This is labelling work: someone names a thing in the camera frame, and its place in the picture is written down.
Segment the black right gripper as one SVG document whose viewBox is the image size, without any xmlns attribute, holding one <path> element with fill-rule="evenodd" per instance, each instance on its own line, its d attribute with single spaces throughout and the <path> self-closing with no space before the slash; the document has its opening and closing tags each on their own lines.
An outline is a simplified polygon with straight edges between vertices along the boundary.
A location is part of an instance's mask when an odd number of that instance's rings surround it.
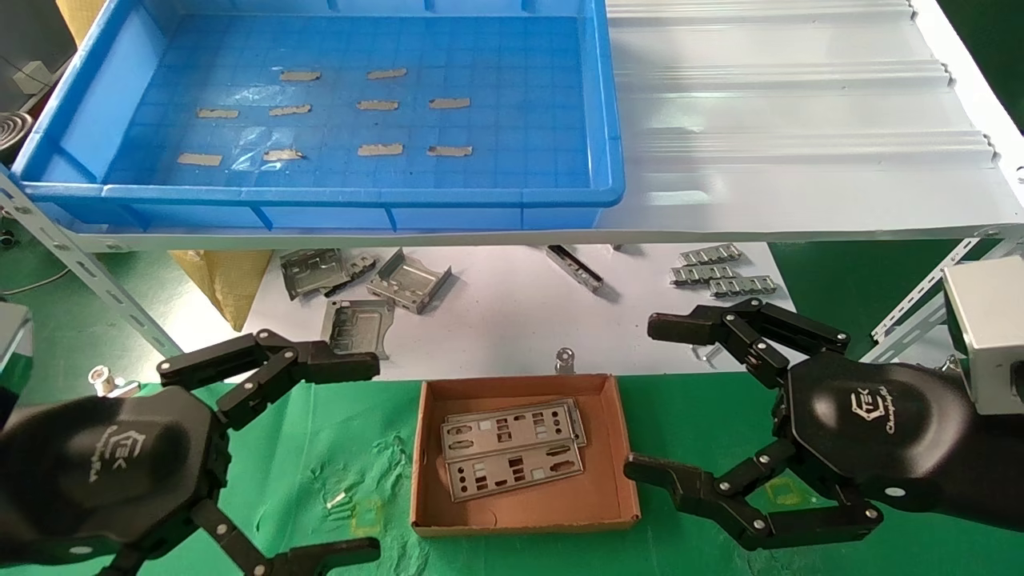
<svg viewBox="0 0 1024 576">
<path fill-rule="evenodd" d="M 655 313 L 647 334 L 719 344 L 766 389 L 784 384 L 776 429 L 784 440 L 728 474 L 635 452 L 624 464 L 629 480 L 665 489 L 678 513 L 716 522 L 744 550 L 861 541 L 884 521 L 867 500 L 1021 531 L 1022 416 L 978 413 L 957 374 L 858 363 L 842 356 L 847 333 L 761 298 Z M 773 343 L 809 358 L 790 368 Z M 790 469 L 834 505 L 779 513 L 750 505 L 746 496 Z"/>
</svg>

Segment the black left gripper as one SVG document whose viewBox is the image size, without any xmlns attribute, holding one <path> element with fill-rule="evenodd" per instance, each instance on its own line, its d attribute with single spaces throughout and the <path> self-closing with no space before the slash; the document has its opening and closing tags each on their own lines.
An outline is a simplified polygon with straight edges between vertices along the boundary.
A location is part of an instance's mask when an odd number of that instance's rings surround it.
<svg viewBox="0 0 1024 576">
<path fill-rule="evenodd" d="M 245 575 L 326 575 L 382 554 L 374 537 L 261 553 L 215 502 L 230 463 L 226 424 L 179 387 L 15 410 L 1 456 L 4 562 L 114 554 L 99 575 L 136 575 L 198 530 Z"/>
</svg>

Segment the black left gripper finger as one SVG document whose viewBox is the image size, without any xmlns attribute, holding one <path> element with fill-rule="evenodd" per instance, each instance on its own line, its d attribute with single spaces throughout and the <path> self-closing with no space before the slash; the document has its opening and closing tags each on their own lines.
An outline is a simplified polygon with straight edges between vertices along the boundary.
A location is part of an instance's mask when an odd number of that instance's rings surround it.
<svg viewBox="0 0 1024 576">
<path fill-rule="evenodd" d="M 293 342 L 271 330 L 259 330 L 168 358 L 157 372 L 161 384 L 184 390 L 204 389 L 245 374 L 216 401 L 221 422 L 241 430 L 301 382 L 369 382 L 381 368 L 373 351 L 338 354 L 322 340 Z"/>
</svg>

